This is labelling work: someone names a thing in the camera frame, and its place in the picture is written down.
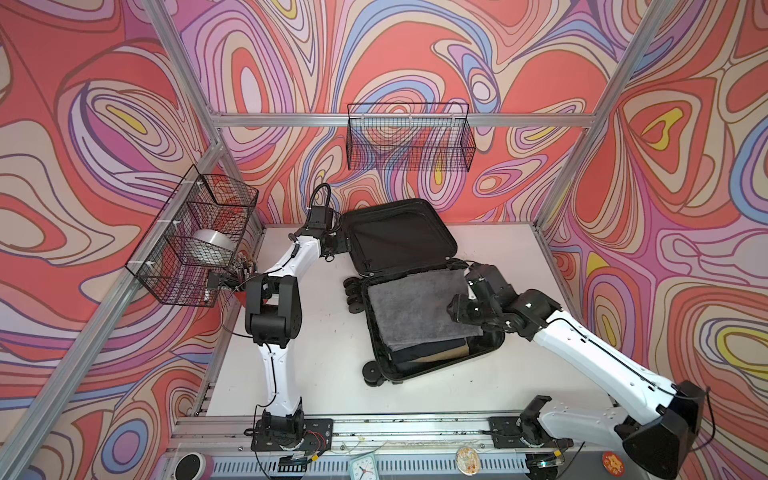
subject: psychedelic wallpaper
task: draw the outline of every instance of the psychedelic wallpaper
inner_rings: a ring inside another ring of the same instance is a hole
[[[0,442],[207,148],[139,4],[81,6],[0,2]],[[91,460],[151,468],[144,453],[194,397],[222,314],[142,290],[31,478],[90,478]]]
[[[684,478],[768,478],[766,80],[765,2],[679,2],[545,229],[590,329],[711,387]]]
[[[482,113],[592,112],[643,0],[193,0],[170,12],[214,111],[346,112],[467,101]],[[302,223],[327,181],[341,211],[428,199],[448,222],[530,221],[579,128],[478,128],[467,173],[350,172],[345,128],[222,132],[265,223]]]

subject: mint green clock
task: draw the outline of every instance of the mint green clock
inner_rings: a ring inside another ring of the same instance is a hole
[[[379,480],[376,457],[373,453],[355,458],[349,463],[349,477],[352,480]]]

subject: wire basket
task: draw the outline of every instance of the wire basket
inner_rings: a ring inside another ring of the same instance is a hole
[[[210,274],[226,273],[231,266],[258,195],[226,175],[198,174],[147,258],[137,269],[128,269],[160,303],[214,306],[219,285],[208,284]],[[208,230],[224,240],[202,240],[200,232]]]
[[[350,170],[469,171],[475,138],[466,103],[347,105]]]

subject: white table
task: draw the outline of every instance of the white table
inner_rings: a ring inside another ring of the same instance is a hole
[[[458,258],[496,265],[520,293],[535,288],[564,304],[529,225],[449,226]],[[291,228],[268,228],[258,258],[269,268],[290,245]],[[347,311],[342,281],[355,275],[348,254],[318,260],[301,280],[303,324],[293,340],[296,381],[307,415],[484,412],[523,409],[536,395],[592,408],[610,406],[607,394],[570,364],[516,335],[496,351],[428,373],[401,385],[368,387],[362,366],[373,360],[365,313]],[[243,312],[236,332],[243,329]],[[256,346],[233,336],[207,415],[252,415],[268,399]]]

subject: folded gray cloth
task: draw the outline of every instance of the folded gray cloth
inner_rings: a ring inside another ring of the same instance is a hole
[[[479,326],[451,321],[445,308],[467,293],[461,270],[416,273],[368,288],[382,341],[398,351],[420,343],[482,335]]]

